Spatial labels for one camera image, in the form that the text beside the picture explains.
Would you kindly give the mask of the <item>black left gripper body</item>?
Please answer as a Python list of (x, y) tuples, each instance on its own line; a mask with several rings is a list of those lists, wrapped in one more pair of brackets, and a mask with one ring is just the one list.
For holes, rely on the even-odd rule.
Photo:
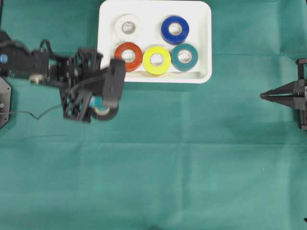
[(49, 86), (59, 88), (63, 116), (66, 119), (90, 122), (90, 100), (101, 94), (105, 72), (100, 69), (103, 55), (95, 49), (79, 48), (74, 56), (58, 55), (49, 49)]

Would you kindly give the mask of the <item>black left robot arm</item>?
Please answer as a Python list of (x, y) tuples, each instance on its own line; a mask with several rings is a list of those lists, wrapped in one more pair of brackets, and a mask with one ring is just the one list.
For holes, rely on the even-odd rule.
[(5, 31), (0, 33), (0, 72), (28, 76), (33, 84), (59, 89), (63, 116), (66, 119), (89, 123), (92, 92), (85, 87), (95, 78), (103, 55), (92, 48), (78, 48), (73, 56), (53, 52), (51, 43), (44, 39), (38, 49), (12, 40)]

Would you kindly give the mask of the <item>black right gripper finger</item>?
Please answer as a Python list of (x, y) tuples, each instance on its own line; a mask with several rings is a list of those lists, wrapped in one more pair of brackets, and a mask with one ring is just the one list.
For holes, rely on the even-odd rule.
[(299, 109), (299, 106), (295, 102), (295, 97), (293, 96), (261, 96), (260, 98), (273, 103), (285, 105), (292, 109)]
[(297, 81), (293, 81), (276, 89), (268, 90), (264, 93), (261, 93), (260, 97), (294, 93), (294, 89), (296, 86)]

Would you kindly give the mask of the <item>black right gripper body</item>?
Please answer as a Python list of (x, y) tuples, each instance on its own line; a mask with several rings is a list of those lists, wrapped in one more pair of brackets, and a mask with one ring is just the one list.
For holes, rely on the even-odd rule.
[(307, 65), (306, 58), (299, 58), (296, 62), (298, 70), (298, 88), (299, 91), (297, 95), (302, 97), (302, 100), (299, 100), (299, 128), (301, 130), (307, 129), (307, 79), (305, 78), (305, 69)]

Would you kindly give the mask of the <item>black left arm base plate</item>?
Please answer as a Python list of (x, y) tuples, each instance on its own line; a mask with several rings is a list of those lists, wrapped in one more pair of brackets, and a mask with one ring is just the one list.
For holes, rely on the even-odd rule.
[(10, 85), (0, 78), (0, 128), (3, 128), (10, 120), (10, 106), (11, 106), (11, 92)]

